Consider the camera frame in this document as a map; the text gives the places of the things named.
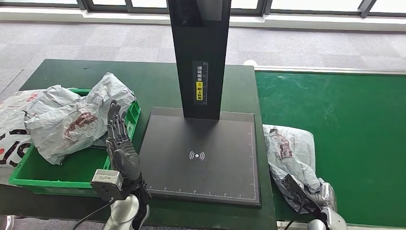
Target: white plastic bag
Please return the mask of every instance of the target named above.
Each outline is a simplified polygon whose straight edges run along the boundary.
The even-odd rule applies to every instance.
[[[65,89],[60,85],[51,86],[27,105],[27,117],[31,118],[35,115],[40,115],[53,109],[71,104],[80,97],[81,96],[77,93]]]
[[[24,117],[27,105],[42,90],[16,92],[0,103],[0,167],[15,167],[31,145]]]
[[[316,157],[313,134],[291,127],[262,125],[268,164],[273,179],[286,201],[296,210],[299,206],[282,185],[287,174],[303,189],[315,194],[320,191],[321,182],[316,177]]]
[[[87,96],[68,105],[58,107],[55,100],[39,100],[31,106],[27,113],[32,117],[25,124],[39,154],[49,163],[60,165],[66,155],[91,146],[107,131],[112,99],[122,106],[121,113],[135,97],[113,74],[106,73]],[[43,108],[47,112],[39,114]]]

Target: wireless charging symbol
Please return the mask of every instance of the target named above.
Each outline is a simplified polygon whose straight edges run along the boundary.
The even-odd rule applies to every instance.
[[[203,161],[203,160],[204,160],[204,152],[202,151],[201,153],[195,153],[194,151],[191,151],[191,152],[189,153],[189,159],[190,159],[190,160],[193,160],[193,159],[195,159],[195,158],[198,158],[198,159],[200,159],[201,161]]]

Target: sticker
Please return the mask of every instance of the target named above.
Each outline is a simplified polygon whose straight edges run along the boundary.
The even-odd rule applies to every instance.
[[[194,104],[207,105],[207,87],[209,78],[209,62],[193,61]]]
[[[203,81],[196,82],[196,100],[203,101]]]

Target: green workbench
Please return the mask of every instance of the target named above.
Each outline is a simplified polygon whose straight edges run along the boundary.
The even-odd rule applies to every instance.
[[[406,75],[276,68],[255,75],[262,122],[314,135],[316,174],[333,185],[346,222],[405,228]],[[291,219],[272,187],[276,219]]]
[[[139,150],[151,108],[153,106],[181,108],[176,64],[45,60],[21,90],[44,89],[56,84],[66,88],[91,89],[106,72],[114,73],[135,92],[141,114],[133,144],[135,149]],[[151,213],[147,220],[148,225],[234,230],[276,229],[253,67],[226,66],[221,109],[228,112],[253,113],[256,116],[262,208],[153,198],[150,201]],[[9,186],[0,186],[0,197],[1,214],[54,219],[81,219],[105,204],[98,197],[35,195],[24,189]],[[105,222],[109,214],[107,208],[94,216],[93,220]]]
[[[138,97],[142,113],[134,144],[139,148],[150,108],[181,106],[175,64],[46,60],[21,90],[54,84],[91,88],[108,71]],[[256,115],[262,209],[153,199],[149,225],[275,230],[275,220],[293,218],[294,211],[275,184],[271,191],[262,117],[264,124],[313,133],[316,174],[335,188],[338,212],[348,223],[406,227],[402,196],[406,188],[402,183],[406,76],[264,68],[258,69],[255,77],[252,67],[226,66],[222,110]],[[4,185],[0,186],[0,197],[0,214],[40,218],[79,219],[104,204],[96,197],[35,195]],[[108,214],[104,211],[93,220],[105,221]],[[307,215],[300,217],[302,221],[309,219]]]

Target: yellow label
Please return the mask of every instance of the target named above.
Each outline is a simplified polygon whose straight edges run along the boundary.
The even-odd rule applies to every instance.
[[[203,101],[203,82],[202,81],[196,82],[196,100]]]

